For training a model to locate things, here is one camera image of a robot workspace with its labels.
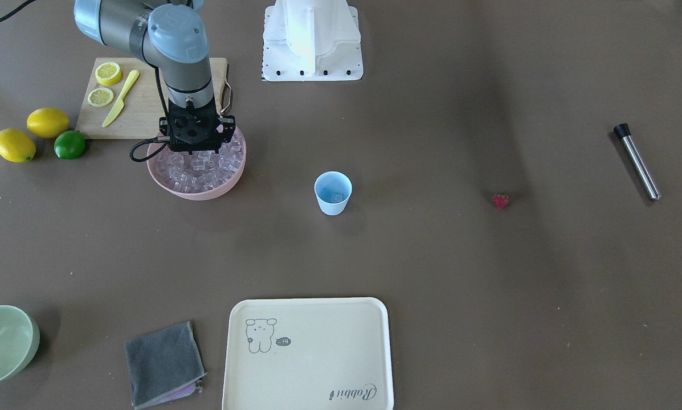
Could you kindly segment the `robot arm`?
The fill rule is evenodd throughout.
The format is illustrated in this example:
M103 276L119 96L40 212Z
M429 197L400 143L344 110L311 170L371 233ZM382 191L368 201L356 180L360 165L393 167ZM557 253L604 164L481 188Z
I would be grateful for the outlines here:
M218 111L201 1L76 1L77 27L155 71L164 110L159 136L169 150L220 151L236 130Z

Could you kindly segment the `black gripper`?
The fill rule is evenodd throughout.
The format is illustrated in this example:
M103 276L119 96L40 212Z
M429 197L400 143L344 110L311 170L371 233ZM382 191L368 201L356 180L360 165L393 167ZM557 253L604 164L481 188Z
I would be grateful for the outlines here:
M228 144L236 130L233 115L220 115L215 99L206 105L181 107L169 101L168 117L160 119L160 133L170 151L218 151Z

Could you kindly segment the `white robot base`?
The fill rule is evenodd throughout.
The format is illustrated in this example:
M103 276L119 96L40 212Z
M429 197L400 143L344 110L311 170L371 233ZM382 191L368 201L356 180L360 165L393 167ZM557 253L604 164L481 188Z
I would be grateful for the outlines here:
M264 81L355 81L364 75L357 8L346 1L276 1L265 8Z

